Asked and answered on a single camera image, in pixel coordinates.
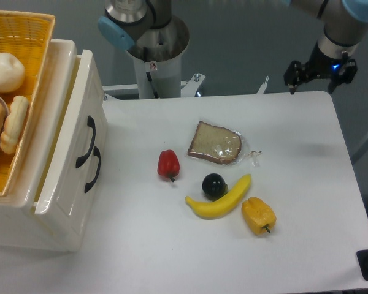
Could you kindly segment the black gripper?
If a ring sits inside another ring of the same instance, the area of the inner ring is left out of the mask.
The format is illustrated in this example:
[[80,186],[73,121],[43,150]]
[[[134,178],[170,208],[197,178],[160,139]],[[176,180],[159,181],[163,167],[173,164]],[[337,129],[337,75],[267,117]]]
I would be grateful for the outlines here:
[[325,53],[317,42],[313,48],[309,60],[302,64],[292,61],[286,69],[283,80],[290,94],[297,91],[303,82],[308,83],[315,79],[330,79],[328,93],[332,94],[342,84],[350,84],[358,67],[355,59],[347,60],[347,51]]

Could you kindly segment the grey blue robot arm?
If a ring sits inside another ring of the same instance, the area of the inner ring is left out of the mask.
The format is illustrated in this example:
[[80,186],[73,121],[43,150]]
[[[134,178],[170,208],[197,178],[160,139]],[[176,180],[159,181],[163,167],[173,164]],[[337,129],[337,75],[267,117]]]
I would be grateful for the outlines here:
[[[286,1],[324,22],[306,63],[292,61],[283,75],[291,94],[315,79],[328,79],[328,92],[352,82],[358,68],[352,58],[368,30],[368,1]],[[190,34],[172,14],[171,1],[106,1],[98,29],[114,47],[130,55],[141,99],[195,94],[200,79],[181,82],[182,54]]]

